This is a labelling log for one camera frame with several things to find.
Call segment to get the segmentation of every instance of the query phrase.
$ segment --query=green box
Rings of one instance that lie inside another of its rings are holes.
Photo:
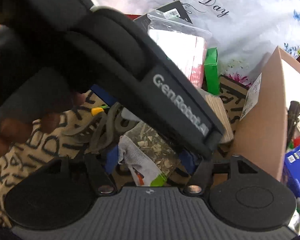
[[[206,75],[207,90],[209,93],[218,96],[220,92],[220,81],[218,73],[218,50],[210,48],[207,50],[204,61],[204,74]]]

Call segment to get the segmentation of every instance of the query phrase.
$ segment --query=white plastic sheet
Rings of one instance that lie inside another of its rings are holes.
[[[174,0],[97,0],[126,14],[145,14]],[[260,74],[277,45],[300,54],[300,0],[180,0],[196,27],[209,30],[220,71],[243,84]]]

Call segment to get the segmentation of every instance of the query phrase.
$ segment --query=blue butterfly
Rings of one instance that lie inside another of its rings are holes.
[[[298,22],[300,21],[300,13],[297,13],[296,10],[293,11],[293,18],[295,20],[298,20]]]

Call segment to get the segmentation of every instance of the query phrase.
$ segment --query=decorative swirl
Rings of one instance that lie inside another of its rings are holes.
[[[198,12],[205,13],[205,12],[202,12],[202,11],[197,10],[197,9],[194,8],[191,4],[188,4],[188,3],[181,3],[181,4],[183,5],[183,7],[184,7],[185,9],[187,9],[188,7],[192,7],[193,9],[195,9],[195,10],[198,11]],[[186,12],[187,12],[188,14],[192,14],[192,12],[189,11],[189,10],[186,10]]]

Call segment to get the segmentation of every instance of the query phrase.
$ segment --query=red object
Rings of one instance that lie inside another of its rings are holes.
[[[134,19],[137,19],[138,17],[140,17],[141,15],[126,14],[126,16],[128,16],[131,20],[134,20]]]
[[[300,136],[293,140],[293,147],[298,147],[300,145]]]

